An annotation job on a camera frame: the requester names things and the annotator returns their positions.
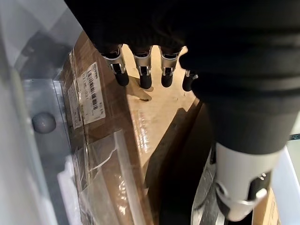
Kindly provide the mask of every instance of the barcode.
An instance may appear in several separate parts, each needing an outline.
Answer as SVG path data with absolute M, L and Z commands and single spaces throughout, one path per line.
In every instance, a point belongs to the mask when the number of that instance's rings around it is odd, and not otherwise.
M 98 109 L 98 100 L 97 100 L 97 95 L 95 93 L 95 85 L 94 85 L 94 81 L 93 81 L 92 70 L 88 71 L 88 80 L 89 80 L 89 86 L 90 86 L 90 94 L 92 97 L 93 109 L 96 110 L 96 109 Z

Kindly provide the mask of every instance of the cardboard box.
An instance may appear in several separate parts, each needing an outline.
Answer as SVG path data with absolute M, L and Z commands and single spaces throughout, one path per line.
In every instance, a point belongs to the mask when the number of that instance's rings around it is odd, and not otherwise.
M 152 49 L 153 88 L 149 90 L 139 87 L 139 74 L 126 45 L 123 54 L 130 78 L 126 88 L 117 84 L 84 32 L 61 72 L 83 224 L 95 220 L 102 224 L 155 223 L 159 194 L 152 191 L 148 198 L 144 187 L 158 189 L 167 154 L 183 141 L 199 111 L 194 95 L 182 90 L 184 70 L 180 66 L 173 85 L 162 87 L 157 46 Z M 101 199 L 93 201 L 93 196 Z M 114 211 L 111 219 L 103 218 L 106 211 Z
M 252 225 L 280 225 L 276 199 L 272 189 L 253 210 Z

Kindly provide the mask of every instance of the clear plastic bag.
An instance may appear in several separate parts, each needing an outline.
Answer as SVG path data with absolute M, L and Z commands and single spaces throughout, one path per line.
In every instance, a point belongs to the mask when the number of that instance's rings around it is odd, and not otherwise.
M 78 150 L 74 160 L 85 223 L 146 224 L 121 130 Z
M 216 199 L 216 164 L 210 163 L 211 154 L 213 154 L 212 150 L 210 151 L 208 159 L 205 163 L 205 167 L 194 198 L 191 225 L 223 225 L 225 221 L 225 217 L 221 213 Z

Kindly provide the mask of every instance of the white label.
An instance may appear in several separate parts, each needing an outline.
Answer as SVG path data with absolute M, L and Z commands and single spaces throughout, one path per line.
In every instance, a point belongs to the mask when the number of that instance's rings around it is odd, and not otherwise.
M 83 122 L 80 118 L 79 105 L 78 105 L 78 101 L 77 101 L 77 97 L 76 97 L 74 82 L 71 85 L 71 87 L 69 88 L 69 90 L 67 90 L 67 94 L 69 96 L 73 128 L 76 129 L 76 128 L 81 127 L 83 125 Z
M 98 66 L 94 62 L 77 78 L 79 103 L 83 108 L 84 124 L 105 118 L 105 108 L 101 91 Z

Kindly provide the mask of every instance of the brown cardboard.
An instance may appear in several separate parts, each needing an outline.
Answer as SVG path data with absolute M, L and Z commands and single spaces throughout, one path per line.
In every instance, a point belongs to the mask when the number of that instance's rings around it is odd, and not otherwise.
M 130 83 L 126 88 L 117 84 L 114 74 L 86 34 L 83 32 L 79 36 L 61 73 L 70 144 L 73 153 L 79 152 L 80 149 L 88 150 L 88 161 L 78 162 L 78 168 L 89 167 L 91 170 L 98 165 L 99 158 L 90 149 L 90 145 L 121 129 L 126 140 L 132 173 L 146 224 L 153 224 L 144 185 L 152 189 L 158 187 L 156 180 L 166 155 L 172 143 L 183 141 L 183 135 L 179 134 L 185 133 L 187 130 L 185 124 L 189 124 L 197 115 L 198 101 L 191 92 L 182 90 L 184 70 L 180 66 L 176 68 L 173 85 L 168 89 L 162 87 L 160 83 L 160 53 L 157 46 L 152 49 L 151 73 L 154 87 L 149 90 L 139 87 L 136 79 L 139 75 L 133 56 L 126 45 L 123 46 L 123 53 L 130 78 Z M 74 129 L 68 90 L 73 84 L 73 80 L 81 76 L 94 62 L 97 62 L 99 71 L 106 117 Z M 75 83 L 77 95 L 79 95 L 78 85 Z M 82 108 L 80 108 L 80 112 L 81 119 L 84 120 Z M 120 206 L 129 209 L 129 205 L 126 201 L 120 200 L 120 181 L 112 176 L 112 174 L 120 174 L 118 165 L 118 157 L 112 155 L 111 159 L 102 167 L 101 173 L 106 181 L 110 199 L 114 202 L 119 223 L 130 225 L 133 224 L 131 213 L 126 211 L 124 214 L 119 209 Z M 76 180 L 79 193 L 93 181 L 95 175 L 96 172 L 93 171 L 82 175 L 75 169 L 75 176 L 81 178 Z M 156 197 L 157 194 L 154 192 L 151 198 Z M 151 204 L 151 206 L 152 213 L 157 214 L 158 205 Z
M 280 225 L 276 199 L 272 189 L 253 210 L 252 225 Z

